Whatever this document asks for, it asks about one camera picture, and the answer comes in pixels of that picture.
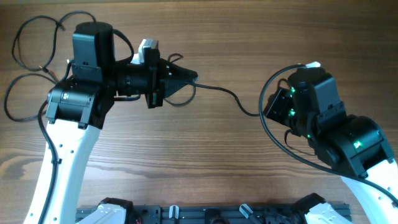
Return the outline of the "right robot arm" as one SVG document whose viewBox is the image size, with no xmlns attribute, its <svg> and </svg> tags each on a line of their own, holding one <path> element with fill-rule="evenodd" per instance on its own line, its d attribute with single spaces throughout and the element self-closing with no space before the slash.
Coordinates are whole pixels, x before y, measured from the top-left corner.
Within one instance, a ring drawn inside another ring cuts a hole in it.
<svg viewBox="0 0 398 224">
<path fill-rule="evenodd" d="M 348 115 L 335 79 L 318 62 L 295 64 L 273 74 L 259 96 L 261 124 L 276 146 L 294 159 L 341 177 L 371 223 L 397 223 L 397 161 L 382 129 L 371 118 Z M 322 165 L 281 144 L 270 119 L 305 137 Z"/>
</svg>

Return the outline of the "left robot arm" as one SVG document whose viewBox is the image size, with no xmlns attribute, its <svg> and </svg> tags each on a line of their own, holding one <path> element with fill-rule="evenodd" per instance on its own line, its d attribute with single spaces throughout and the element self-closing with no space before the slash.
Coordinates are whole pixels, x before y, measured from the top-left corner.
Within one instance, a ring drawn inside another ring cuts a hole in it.
<svg viewBox="0 0 398 224">
<path fill-rule="evenodd" d="M 26 223 L 75 220 L 88 158 L 115 102 L 144 97 L 149 108 L 156 108 L 197 79 L 195 71 L 162 59 L 152 39 L 116 60 L 118 35 L 105 22 L 78 24 L 73 33 L 74 58 L 39 109 L 39 118 L 48 120 L 39 125 L 47 144 Z"/>
</svg>

